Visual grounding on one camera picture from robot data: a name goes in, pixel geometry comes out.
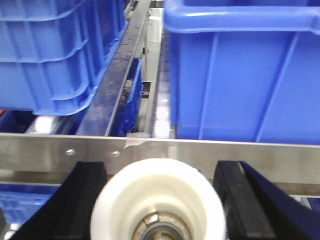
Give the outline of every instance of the metal frame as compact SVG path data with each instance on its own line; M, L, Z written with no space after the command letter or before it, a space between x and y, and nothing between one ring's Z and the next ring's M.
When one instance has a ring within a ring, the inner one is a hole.
M114 136L119 132L119 123L126 107L122 97L124 84L148 17L150 2L140 0L137 4L77 135Z
M320 146L204 140L0 134L0 181L59 184L77 161L109 175L148 158L172 158L212 180L219 160L245 160L292 195L320 196Z

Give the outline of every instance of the screw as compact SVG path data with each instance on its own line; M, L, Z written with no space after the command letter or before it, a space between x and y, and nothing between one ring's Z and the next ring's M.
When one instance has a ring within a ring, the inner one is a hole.
M65 155L67 156L72 156L75 153L76 153L76 150L74 150L73 148L70 148L67 151L65 151Z
M119 157L120 156L120 152L119 151L114 151L112 153L113 157L116 158L116 157Z

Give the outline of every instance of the blue bin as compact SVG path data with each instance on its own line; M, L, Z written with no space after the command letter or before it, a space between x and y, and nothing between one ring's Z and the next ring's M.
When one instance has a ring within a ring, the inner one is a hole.
M0 208L6 222L23 224L58 188L58 186L0 184Z
M0 1L0 108L58 116L85 109L126 25L119 4Z
M320 144L318 0L166 0L181 139Z
M127 81L124 86L124 91L126 91L126 89L128 89L129 91L127 92L127 102L124 110L122 128L119 133L120 137L125 136L126 132L134 130L136 126L140 108L140 101L144 88L141 76L141 64L141 59L133 59L131 68L128 73Z

